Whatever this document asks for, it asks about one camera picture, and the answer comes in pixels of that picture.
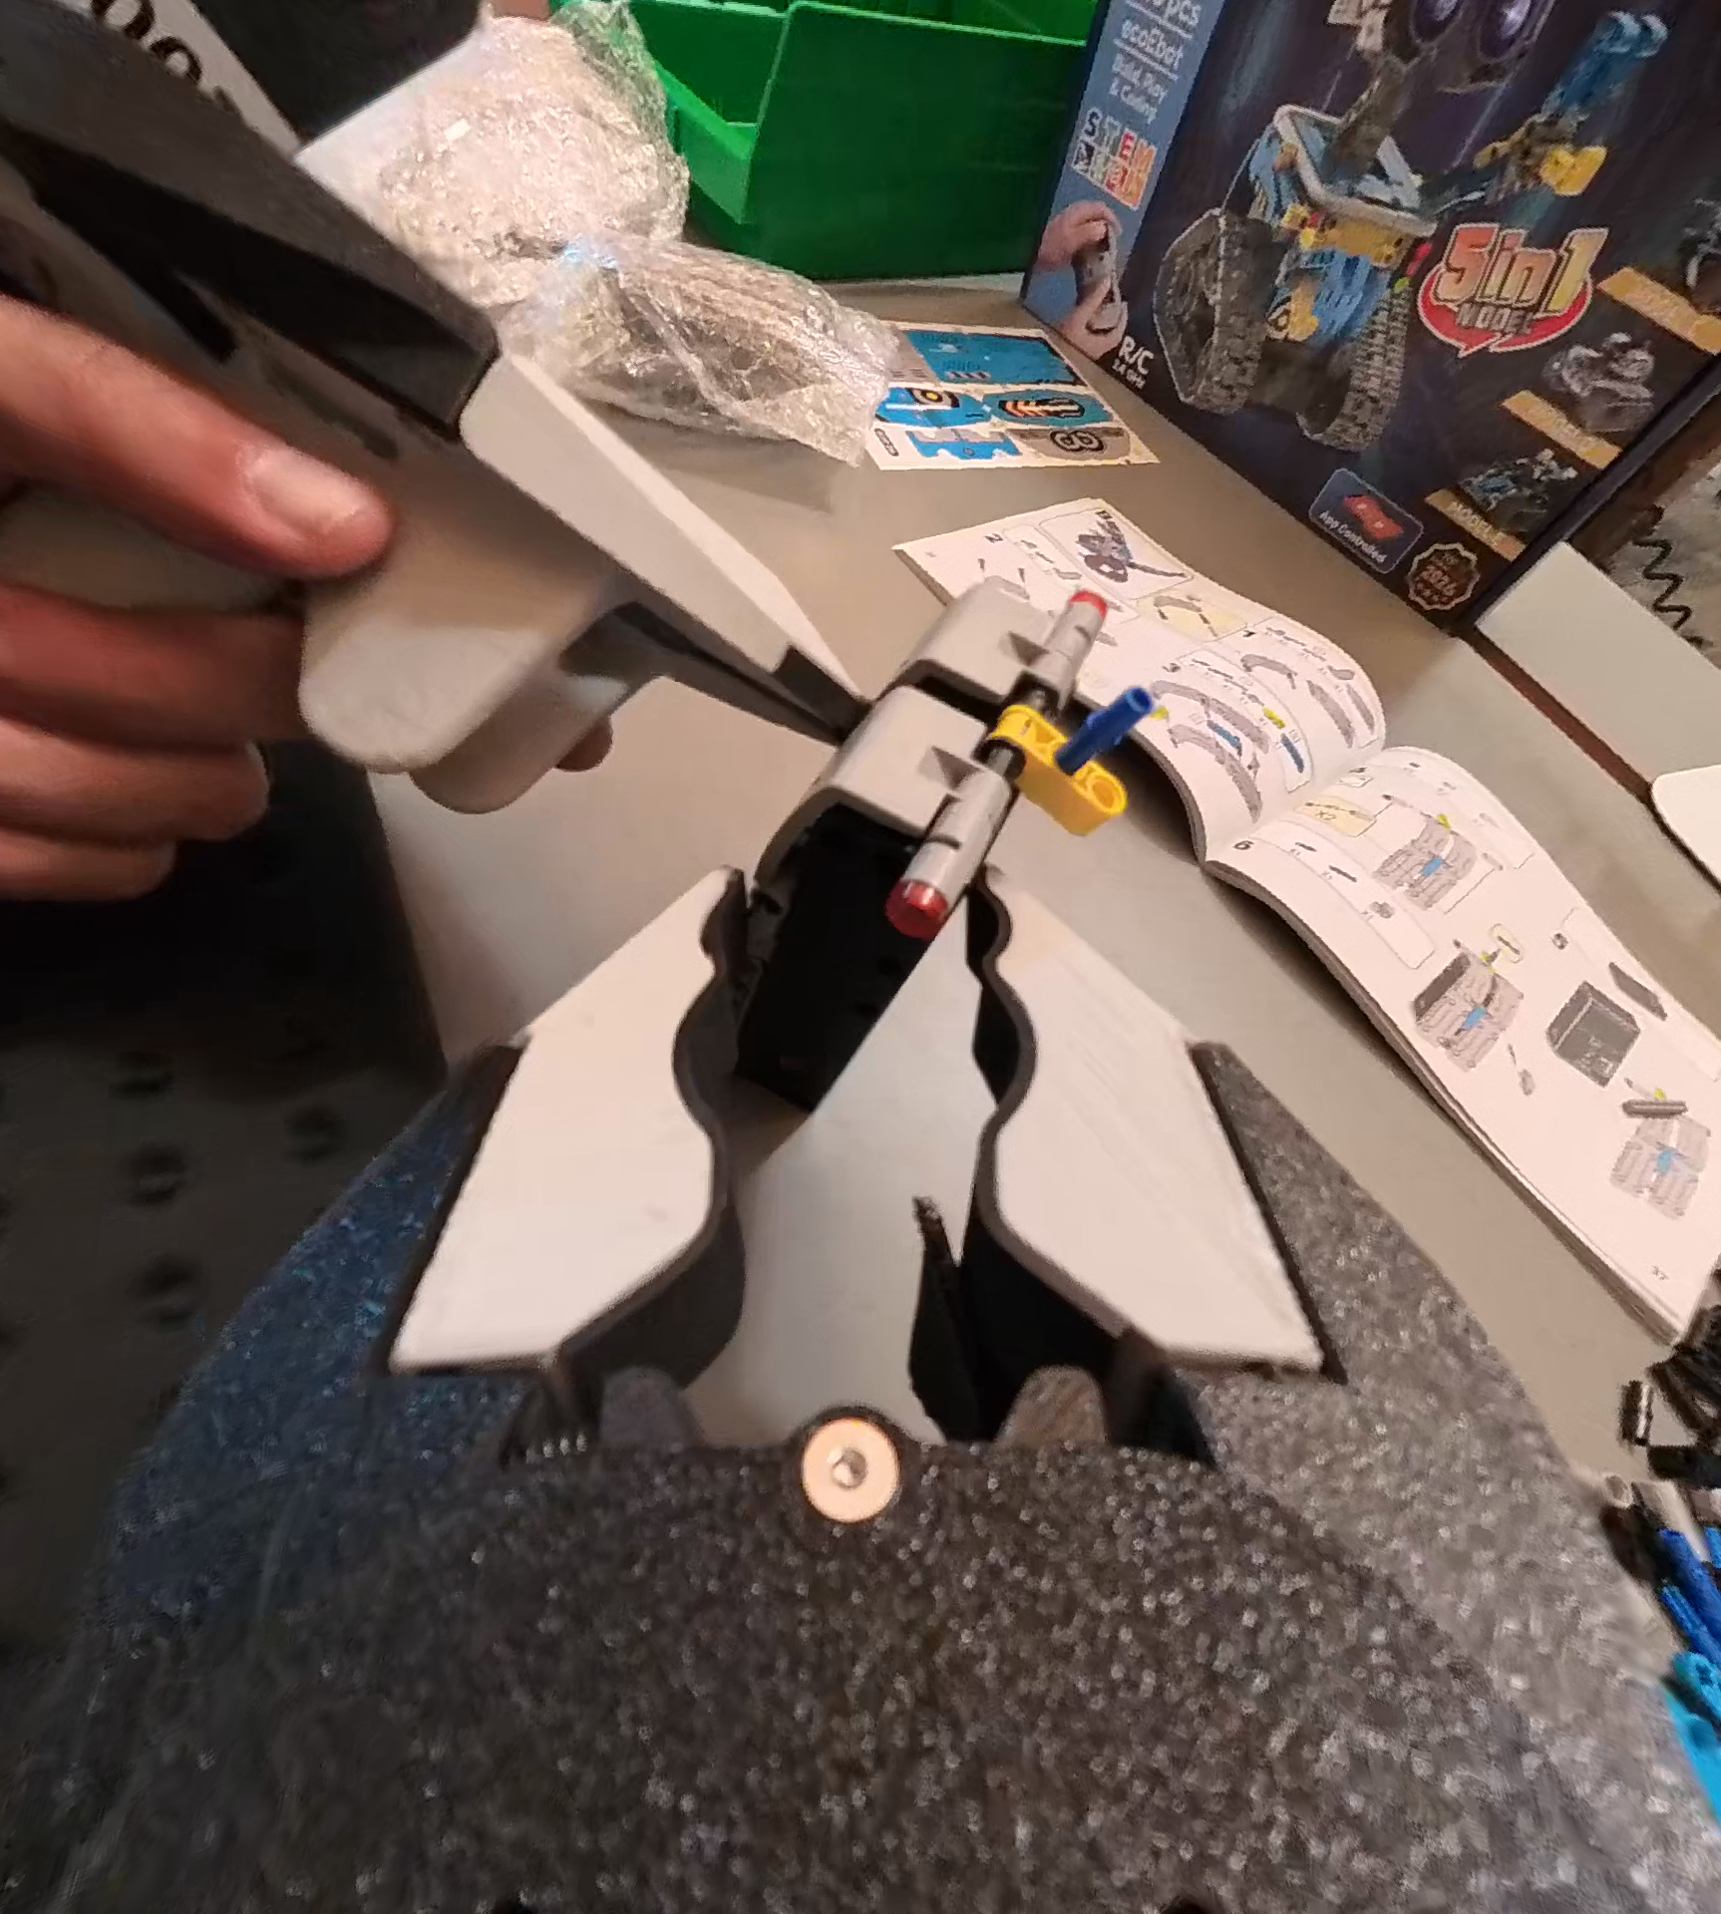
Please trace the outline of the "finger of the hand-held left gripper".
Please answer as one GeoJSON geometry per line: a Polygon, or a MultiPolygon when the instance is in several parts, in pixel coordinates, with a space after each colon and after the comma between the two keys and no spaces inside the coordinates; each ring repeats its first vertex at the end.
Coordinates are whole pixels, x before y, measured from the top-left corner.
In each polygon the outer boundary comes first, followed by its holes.
{"type": "Polygon", "coordinates": [[[610,648],[823,743],[869,711],[777,574],[546,370],[498,354],[460,412],[460,444],[582,538],[614,574],[610,648]]]}

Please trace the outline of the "toy building kit box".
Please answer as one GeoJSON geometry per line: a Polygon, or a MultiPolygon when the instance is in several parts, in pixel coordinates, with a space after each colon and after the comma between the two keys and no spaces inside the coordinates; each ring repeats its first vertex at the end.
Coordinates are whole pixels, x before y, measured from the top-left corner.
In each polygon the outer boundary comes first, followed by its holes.
{"type": "Polygon", "coordinates": [[[1098,4],[1022,303],[1449,626],[1721,386],[1721,2],[1098,4]]]}

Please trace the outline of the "instruction booklet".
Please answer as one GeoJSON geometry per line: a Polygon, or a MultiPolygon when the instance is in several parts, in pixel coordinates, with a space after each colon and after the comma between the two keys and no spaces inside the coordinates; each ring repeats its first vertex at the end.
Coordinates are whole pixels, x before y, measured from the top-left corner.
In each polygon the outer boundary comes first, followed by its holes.
{"type": "Polygon", "coordinates": [[[1272,909],[1437,1104],[1684,1337],[1721,1264],[1721,1038],[1455,759],[1389,739],[1365,665],[1080,496],[895,554],[943,604],[996,586],[1104,618],[1074,703],[1130,689],[1210,877],[1272,909]]]}

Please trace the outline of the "grey black toy brick assembly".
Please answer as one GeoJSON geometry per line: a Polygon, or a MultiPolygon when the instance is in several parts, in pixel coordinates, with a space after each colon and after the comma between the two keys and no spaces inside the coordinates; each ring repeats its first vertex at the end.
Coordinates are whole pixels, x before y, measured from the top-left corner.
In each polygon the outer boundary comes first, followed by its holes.
{"type": "Polygon", "coordinates": [[[751,877],[739,1076],[811,1112],[978,881],[1016,809],[1086,839],[1126,811],[1104,755],[1152,711],[1078,687],[1110,608],[998,580],[953,600],[865,705],[751,877]]]}

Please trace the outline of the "crinkled plastic wrap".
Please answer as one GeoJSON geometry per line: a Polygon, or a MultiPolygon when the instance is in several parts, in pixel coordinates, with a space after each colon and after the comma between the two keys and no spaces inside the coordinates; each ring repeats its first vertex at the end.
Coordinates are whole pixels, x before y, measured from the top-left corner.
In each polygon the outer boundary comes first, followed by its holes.
{"type": "Polygon", "coordinates": [[[675,241],[689,173],[622,2],[490,12],[414,81],[362,189],[368,223],[486,315],[530,299],[580,243],[675,241]]]}

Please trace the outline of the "sticker sheet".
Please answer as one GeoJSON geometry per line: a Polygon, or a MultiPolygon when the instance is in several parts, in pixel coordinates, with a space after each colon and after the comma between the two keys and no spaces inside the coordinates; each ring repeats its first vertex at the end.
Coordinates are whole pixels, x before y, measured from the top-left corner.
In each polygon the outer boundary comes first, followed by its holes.
{"type": "Polygon", "coordinates": [[[899,325],[863,440],[879,470],[1152,466],[1156,454],[1044,333],[899,325]]]}

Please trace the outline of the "green plastic bin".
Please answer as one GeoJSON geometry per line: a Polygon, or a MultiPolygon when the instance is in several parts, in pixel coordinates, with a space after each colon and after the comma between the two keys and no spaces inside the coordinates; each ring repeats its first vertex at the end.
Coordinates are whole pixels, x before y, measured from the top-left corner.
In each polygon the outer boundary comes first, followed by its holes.
{"type": "Polygon", "coordinates": [[[715,247],[817,281],[1026,265],[1092,2],[633,2],[715,247]]]}

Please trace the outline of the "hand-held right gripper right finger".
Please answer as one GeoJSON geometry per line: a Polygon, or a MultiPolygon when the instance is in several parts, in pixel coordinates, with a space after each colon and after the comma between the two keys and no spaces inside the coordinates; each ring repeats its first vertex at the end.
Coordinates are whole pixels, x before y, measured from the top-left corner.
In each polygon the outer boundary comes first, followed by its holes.
{"type": "Polygon", "coordinates": [[[1188,1375],[1320,1375],[1325,1349],[1182,1020],[1008,873],[967,899],[990,1094],[967,1333],[998,1421],[1040,1369],[1118,1437],[1174,1435],[1188,1375]]]}

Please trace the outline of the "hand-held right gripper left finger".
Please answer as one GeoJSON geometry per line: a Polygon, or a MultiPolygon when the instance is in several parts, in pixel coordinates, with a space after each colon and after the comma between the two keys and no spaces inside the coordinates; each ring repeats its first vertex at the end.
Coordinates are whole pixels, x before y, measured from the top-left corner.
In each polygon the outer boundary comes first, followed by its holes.
{"type": "Polygon", "coordinates": [[[522,1375],[568,1421],[608,1379],[697,1381],[745,1295],[719,1098],[745,877],[719,867],[490,1054],[504,1070],[388,1347],[392,1375],[522,1375]]]}

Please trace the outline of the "person's left hand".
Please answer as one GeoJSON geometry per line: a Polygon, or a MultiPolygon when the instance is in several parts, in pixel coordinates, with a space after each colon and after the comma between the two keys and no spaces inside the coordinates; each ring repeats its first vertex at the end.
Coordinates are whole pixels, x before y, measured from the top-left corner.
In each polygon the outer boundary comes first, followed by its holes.
{"type": "MultiPolygon", "coordinates": [[[[125,346],[0,293],[0,504],[59,490],[281,582],[374,562],[394,520],[342,468],[125,346]]],[[[298,739],[285,612],[115,610],[0,580],[0,897],[129,899],[265,813],[298,739]]]]}

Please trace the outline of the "black dimpled pad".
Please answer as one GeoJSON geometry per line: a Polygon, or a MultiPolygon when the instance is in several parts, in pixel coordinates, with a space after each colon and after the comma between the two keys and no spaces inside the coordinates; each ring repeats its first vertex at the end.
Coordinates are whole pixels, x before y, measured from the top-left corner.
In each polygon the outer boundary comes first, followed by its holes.
{"type": "Polygon", "coordinates": [[[0,903],[0,1722],[113,1477],[442,1074],[366,779],[269,769],[147,897],[0,903]]]}

